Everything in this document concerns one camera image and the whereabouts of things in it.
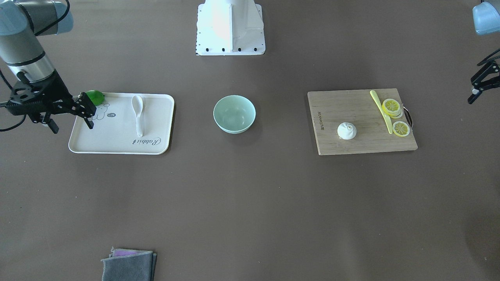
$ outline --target lemon slice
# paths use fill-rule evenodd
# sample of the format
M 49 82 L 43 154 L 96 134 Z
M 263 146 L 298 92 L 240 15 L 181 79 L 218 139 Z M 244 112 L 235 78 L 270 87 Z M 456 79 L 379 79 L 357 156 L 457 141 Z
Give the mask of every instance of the lemon slice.
M 401 110 L 401 112 L 399 113 L 399 115 L 398 115 L 398 116 L 390 116 L 390 115 L 389 115 L 389 117 L 391 117 L 392 119 L 399 119 L 399 118 L 401 118 L 402 116 L 403 116 L 403 110 Z
M 398 137 L 406 137 L 410 134 L 410 127 L 403 121 L 396 121 L 392 124 L 392 132 Z
M 402 112 L 400 103 L 393 98 L 384 100 L 382 103 L 382 109 L 390 117 L 396 117 Z

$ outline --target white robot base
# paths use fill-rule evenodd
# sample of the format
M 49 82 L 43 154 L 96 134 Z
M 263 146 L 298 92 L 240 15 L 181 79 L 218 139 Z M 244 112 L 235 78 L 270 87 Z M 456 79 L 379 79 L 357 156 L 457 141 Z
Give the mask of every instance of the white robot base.
M 196 55 L 250 56 L 266 51 L 262 7 L 254 0 L 206 0 L 198 6 Z

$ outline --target white tray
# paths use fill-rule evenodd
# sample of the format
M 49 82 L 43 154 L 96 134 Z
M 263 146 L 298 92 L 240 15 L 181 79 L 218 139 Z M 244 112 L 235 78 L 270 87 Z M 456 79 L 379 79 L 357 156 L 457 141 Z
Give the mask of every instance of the white tray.
M 174 99 L 168 94 L 105 92 L 104 102 L 97 106 L 93 129 L 77 117 L 68 147 L 74 153 L 149 154 L 164 153 L 169 147 Z M 142 121 L 144 135 L 137 136 L 136 115 L 132 97 L 144 101 Z

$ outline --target wooden cutting board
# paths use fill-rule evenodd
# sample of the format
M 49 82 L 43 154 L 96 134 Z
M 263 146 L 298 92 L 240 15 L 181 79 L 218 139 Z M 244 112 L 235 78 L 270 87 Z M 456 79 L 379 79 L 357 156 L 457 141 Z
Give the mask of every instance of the wooden cutting board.
M 395 88 L 307 93 L 319 155 L 414 151 L 418 148 L 413 132 L 406 137 L 389 134 L 384 118 L 370 96 L 370 90 L 377 92 L 381 103 L 385 99 L 395 99 L 403 104 Z M 404 114 L 391 121 L 408 124 Z M 343 122 L 354 124 L 357 129 L 355 138 L 339 138 L 337 127 Z

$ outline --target yellow knife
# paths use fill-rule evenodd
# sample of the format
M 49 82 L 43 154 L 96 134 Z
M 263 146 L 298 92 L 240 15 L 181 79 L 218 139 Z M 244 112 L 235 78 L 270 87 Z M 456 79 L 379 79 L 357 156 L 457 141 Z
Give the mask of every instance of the yellow knife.
M 374 90 L 370 91 L 370 96 L 375 101 L 376 106 L 378 107 L 378 110 L 380 110 L 380 113 L 382 114 L 383 120 L 385 121 L 385 124 L 387 125 L 387 130 L 389 131 L 389 134 L 393 133 L 393 122 L 391 121 L 391 118 L 387 113 L 382 110 L 382 104 L 380 103 L 379 96 L 377 95 L 377 92 Z

